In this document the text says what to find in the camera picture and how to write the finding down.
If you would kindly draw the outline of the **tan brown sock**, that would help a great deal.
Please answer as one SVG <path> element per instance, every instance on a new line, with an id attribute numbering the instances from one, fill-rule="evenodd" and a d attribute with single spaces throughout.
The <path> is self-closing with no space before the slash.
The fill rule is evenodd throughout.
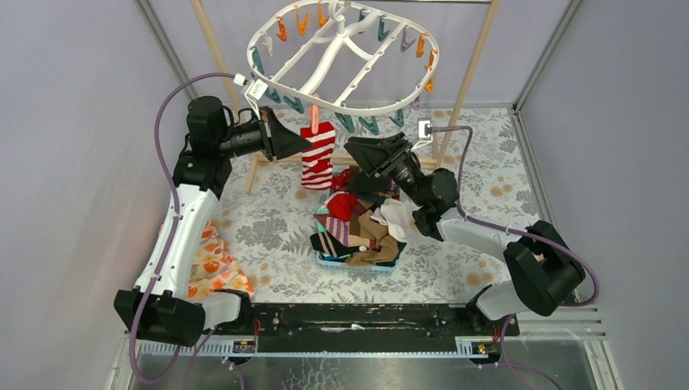
<path id="1" fill-rule="evenodd" d="M 362 238 L 359 246 L 365 246 L 345 262 L 352 267 L 368 267 L 380 263 L 395 262 L 400 254 L 399 242 L 388 234 L 388 228 L 371 219 L 373 212 L 368 210 L 350 220 L 350 229 L 358 231 Z"/>

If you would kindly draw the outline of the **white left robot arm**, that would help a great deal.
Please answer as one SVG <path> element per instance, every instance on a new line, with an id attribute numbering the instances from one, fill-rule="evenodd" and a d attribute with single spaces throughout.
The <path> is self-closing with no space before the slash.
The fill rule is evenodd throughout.
<path id="1" fill-rule="evenodd" d="M 213 288 L 190 297 L 189 278 L 202 232 L 232 172 L 231 160 L 261 153 L 270 160 L 291 157 L 312 144 L 288 130 L 268 106 L 248 109 L 237 123 L 219 98 L 188 104 L 185 149 L 169 174 L 171 200 L 148 264 L 130 290 L 119 290 L 114 308 L 138 340 L 194 346 L 202 333 L 223 324 L 231 333 L 249 329 L 249 296 Z"/>

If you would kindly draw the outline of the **red white striped sock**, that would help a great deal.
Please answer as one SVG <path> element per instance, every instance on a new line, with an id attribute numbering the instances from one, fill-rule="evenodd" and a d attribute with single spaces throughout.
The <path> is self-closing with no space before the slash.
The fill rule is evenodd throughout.
<path id="1" fill-rule="evenodd" d="M 300 129 L 300 135 L 309 141 L 310 149 L 301 153 L 301 186 L 310 190 L 326 190 L 332 186 L 332 155 L 336 145 L 336 131 L 330 122 L 318 124 L 316 133 L 311 127 Z"/>

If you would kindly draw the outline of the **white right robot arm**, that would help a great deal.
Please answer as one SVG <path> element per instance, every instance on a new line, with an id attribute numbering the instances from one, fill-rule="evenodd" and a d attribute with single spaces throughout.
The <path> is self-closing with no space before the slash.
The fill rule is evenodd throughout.
<path id="1" fill-rule="evenodd" d="M 509 280 L 483 288 L 468 303 L 466 324 L 473 333 L 489 333 L 510 314 L 549 316 L 585 280 L 583 261 L 552 224 L 539 220 L 520 231 L 459 210 L 457 174 L 445 168 L 424 173 L 403 133 L 353 136 L 344 147 L 364 174 L 393 181 L 418 206 L 412 216 L 422 235 L 469 246 L 507 266 Z"/>

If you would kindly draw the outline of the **pink clothes peg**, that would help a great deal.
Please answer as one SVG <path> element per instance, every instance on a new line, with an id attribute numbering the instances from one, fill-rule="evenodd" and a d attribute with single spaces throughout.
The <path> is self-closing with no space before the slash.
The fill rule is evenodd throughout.
<path id="1" fill-rule="evenodd" d="M 310 119 L 310 131 L 312 135 L 317 135 L 319 131 L 319 106 L 312 104 L 308 109 Z"/>

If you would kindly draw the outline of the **white oval clip hanger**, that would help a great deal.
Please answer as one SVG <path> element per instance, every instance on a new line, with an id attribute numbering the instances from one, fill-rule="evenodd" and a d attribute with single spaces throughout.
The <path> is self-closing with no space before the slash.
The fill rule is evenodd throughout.
<path id="1" fill-rule="evenodd" d="M 440 48 L 421 24 L 353 1 L 295 1 L 249 39 L 262 98 L 300 114 L 312 104 L 357 117 L 388 115 L 432 91 Z"/>

